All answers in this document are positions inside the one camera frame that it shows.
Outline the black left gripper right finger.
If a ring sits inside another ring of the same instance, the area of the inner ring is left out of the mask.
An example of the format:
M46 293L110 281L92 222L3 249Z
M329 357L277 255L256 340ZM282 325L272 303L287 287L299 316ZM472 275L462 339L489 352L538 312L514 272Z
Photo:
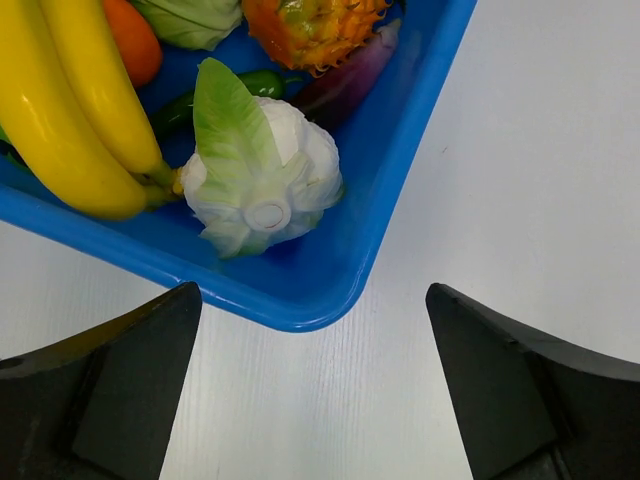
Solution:
M431 285L425 301L474 478L638 478L638 364L444 284Z

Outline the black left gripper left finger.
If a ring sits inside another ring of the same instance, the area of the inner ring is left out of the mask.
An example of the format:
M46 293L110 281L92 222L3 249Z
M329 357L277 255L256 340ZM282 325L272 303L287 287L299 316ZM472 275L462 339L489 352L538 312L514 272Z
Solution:
M157 479L199 328L183 283L1 362L4 479Z

